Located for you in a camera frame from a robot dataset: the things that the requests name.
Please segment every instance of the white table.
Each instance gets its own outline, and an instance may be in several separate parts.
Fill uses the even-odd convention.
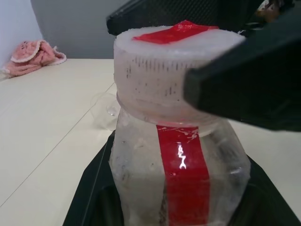
[[[81,174],[110,135],[92,97],[116,93],[113,60],[69,59],[0,82],[0,225],[61,226]],[[301,135],[232,123],[301,219]]]

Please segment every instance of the pink towel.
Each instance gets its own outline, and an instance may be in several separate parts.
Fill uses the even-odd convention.
[[[24,75],[46,65],[58,65],[65,62],[66,55],[51,48],[45,40],[24,41],[13,52],[10,62],[4,66],[4,72],[10,77]]]

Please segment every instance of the gray wall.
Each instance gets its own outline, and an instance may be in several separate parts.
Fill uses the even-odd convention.
[[[69,58],[113,58],[106,16],[128,0],[31,0],[44,39]]]

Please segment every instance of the red tape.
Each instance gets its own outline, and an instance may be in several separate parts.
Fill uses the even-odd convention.
[[[168,44],[174,41],[186,39],[192,35],[196,35],[212,29],[218,29],[218,27],[197,25],[185,20],[176,24],[170,29],[149,34],[143,34],[141,36],[133,37],[133,40],[141,40],[156,44]]]
[[[206,225],[209,172],[198,128],[157,126],[166,177],[169,226]]]

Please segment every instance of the red tape strip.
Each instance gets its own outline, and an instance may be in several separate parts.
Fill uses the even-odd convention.
[[[133,37],[133,40],[141,40],[156,44],[168,44],[174,41],[186,39],[192,35],[196,35],[212,29],[218,29],[218,27],[197,25],[185,20],[176,24],[170,29],[149,34],[143,34],[141,36]]]
[[[157,126],[166,176],[169,226],[208,222],[210,182],[198,128]]]

